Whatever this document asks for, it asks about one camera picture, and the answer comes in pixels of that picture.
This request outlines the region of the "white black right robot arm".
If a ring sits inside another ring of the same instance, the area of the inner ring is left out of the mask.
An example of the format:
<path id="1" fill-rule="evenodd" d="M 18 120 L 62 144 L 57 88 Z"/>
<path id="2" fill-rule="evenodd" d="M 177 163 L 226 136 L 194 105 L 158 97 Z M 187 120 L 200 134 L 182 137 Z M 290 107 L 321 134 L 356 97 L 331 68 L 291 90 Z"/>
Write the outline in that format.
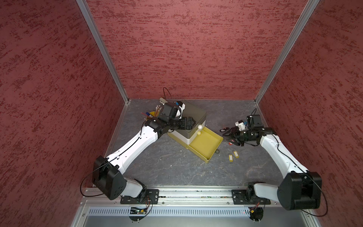
<path id="1" fill-rule="evenodd" d="M 234 127 L 225 129 L 222 136 L 236 146 L 248 144 L 264 148 L 283 177 L 279 186 L 250 182 L 244 196 L 247 202 L 277 201 L 288 211 L 320 207 L 321 176 L 302 165 L 282 143 L 277 133 L 263 125 L 258 114 L 247 116 L 246 121 L 236 122 Z"/>

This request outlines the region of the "olive three-drawer desk organizer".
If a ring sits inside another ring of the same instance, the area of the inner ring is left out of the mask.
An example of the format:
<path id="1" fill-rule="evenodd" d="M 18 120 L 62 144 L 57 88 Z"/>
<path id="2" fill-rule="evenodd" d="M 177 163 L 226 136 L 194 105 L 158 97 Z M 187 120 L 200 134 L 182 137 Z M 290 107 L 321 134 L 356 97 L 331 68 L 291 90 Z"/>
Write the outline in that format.
<path id="1" fill-rule="evenodd" d="M 187 147 L 198 136 L 198 132 L 204 128 L 207 112 L 190 101 L 182 100 L 181 102 L 185 105 L 181 116 L 185 126 L 182 129 L 171 130 L 168 132 L 168 136 Z"/>

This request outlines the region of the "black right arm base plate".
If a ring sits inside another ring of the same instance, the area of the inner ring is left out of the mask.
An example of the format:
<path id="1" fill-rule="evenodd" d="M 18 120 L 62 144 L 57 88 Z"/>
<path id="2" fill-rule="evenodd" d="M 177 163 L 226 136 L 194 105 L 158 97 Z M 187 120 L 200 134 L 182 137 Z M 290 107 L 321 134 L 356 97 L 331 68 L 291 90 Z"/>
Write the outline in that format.
<path id="1" fill-rule="evenodd" d="M 232 200 L 234 205 L 270 205 L 269 199 L 258 197 L 255 192 L 247 190 L 232 190 Z"/>

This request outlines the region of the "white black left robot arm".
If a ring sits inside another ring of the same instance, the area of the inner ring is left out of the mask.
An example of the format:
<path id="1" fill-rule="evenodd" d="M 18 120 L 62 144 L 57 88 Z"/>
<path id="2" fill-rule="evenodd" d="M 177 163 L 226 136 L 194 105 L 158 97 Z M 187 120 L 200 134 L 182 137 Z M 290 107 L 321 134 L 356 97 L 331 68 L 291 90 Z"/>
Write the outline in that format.
<path id="1" fill-rule="evenodd" d="M 143 198 L 146 187 L 136 179 L 123 176 L 130 164 L 162 135 L 173 130 L 191 130 L 196 122 L 191 116 L 183 116 L 186 104 L 182 101 L 166 102 L 161 113 L 147 119 L 140 131 L 124 146 L 106 158 L 98 157 L 93 165 L 92 183 L 108 199 L 119 196 Z"/>

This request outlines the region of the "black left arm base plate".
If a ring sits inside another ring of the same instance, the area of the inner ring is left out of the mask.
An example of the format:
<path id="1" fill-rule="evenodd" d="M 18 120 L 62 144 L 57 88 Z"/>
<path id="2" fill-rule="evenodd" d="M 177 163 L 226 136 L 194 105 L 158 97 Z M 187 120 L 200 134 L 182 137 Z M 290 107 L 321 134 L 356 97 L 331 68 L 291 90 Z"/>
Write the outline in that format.
<path id="1" fill-rule="evenodd" d="M 136 197 L 130 196 L 122 196 L 120 200 L 120 204 L 158 204 L 159 198 L 159 190 L 158 189 L 144 189 L 141 193 Z"/>

